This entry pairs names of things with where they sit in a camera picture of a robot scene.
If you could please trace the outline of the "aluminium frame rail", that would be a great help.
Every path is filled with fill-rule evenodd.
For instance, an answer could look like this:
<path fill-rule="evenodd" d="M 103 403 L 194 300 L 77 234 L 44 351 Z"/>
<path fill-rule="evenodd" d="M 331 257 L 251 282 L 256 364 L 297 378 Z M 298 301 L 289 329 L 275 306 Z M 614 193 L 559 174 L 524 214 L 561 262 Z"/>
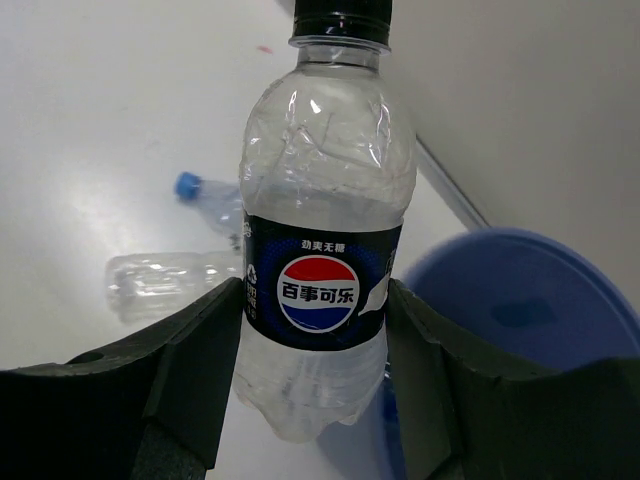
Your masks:
<path fill-rule="evenodd" d="M 468 230 L 488 228 L 490 224 L 477 210 L 428 147 L 416 140 L 418 169 L 429 181 L 447 207 Z"/>

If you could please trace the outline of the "clear ribbed white-cap bottle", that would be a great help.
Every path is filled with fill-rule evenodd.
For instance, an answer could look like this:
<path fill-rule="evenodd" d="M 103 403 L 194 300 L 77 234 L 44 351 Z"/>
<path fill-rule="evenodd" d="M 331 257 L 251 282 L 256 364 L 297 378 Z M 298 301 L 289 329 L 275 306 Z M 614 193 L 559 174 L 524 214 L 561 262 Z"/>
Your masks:
<path fill-rule="evenodd" d="M 240 277 L 242 264 L 231 251 L 117 256 L 105 267 L 106 301 L 125 324 L 157 321 Z"/>

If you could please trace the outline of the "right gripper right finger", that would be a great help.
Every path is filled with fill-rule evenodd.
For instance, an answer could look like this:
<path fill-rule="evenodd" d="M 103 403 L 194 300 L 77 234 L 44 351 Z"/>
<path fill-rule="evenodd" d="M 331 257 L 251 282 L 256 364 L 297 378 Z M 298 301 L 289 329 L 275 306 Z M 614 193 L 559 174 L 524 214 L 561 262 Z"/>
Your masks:
<path fill-rule="evenodd" d="M 389 285 L 387 338 L 411 479 L 635 479 L 639 363 L 567 372 L 509 354 Z"/>

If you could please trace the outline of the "pepsi black cap bottle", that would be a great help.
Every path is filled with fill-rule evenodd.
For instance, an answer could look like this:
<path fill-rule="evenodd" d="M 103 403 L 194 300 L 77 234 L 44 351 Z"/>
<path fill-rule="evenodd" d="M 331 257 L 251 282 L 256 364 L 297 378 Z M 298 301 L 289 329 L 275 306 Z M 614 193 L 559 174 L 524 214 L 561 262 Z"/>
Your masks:
<path fill-rule="evenodd" d="M 355 423 L 384 376 L 388 284 L 414 193 L 410 119 L 384 83 L 388 1 L 299 1 L 295 68 L 247 120 L 239 167 L 238 398 L 291 443 Z"/>

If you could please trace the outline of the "blue plastic bin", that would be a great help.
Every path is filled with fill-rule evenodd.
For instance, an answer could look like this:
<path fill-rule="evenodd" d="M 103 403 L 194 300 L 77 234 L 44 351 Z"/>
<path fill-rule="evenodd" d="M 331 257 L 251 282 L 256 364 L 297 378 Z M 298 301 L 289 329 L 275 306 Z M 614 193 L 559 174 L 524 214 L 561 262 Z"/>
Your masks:
<path fill-rule="evenodd" d="M 496 228 L 465 234 L 399 282 L 440 316 L 542 367 L 639 363 L 639 318 L 629 303 L 592 264 L 543 236 Z M 364 419 L 354 429 L 328 429 L 319 447 L 348 479 L 411 479 L 390 361 Z"/>

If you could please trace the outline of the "crushed blue label bottle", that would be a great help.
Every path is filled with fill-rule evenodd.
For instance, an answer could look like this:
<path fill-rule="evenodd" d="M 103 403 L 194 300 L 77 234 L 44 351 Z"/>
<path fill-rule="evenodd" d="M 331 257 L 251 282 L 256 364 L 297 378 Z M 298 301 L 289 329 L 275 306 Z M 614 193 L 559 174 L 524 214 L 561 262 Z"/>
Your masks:
<path fill-rule="evenodd" d="M 237 185 L 182 172 L 174 193 L 180 202 L 196 210 L 214 232 L 224 236 L 233 251 L 241 250 L 244 210 Z"/>

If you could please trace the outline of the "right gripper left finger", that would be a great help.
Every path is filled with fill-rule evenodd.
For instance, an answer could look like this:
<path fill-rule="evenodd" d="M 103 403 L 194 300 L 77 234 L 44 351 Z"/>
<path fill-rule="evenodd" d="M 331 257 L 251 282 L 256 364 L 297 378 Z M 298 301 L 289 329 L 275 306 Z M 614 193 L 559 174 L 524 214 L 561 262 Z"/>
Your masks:
<path fill-rule="evenodd" d="M 219 450 L 244 287 L 64 364 L 1 374 L 5 479 L 202 479 Z"/>

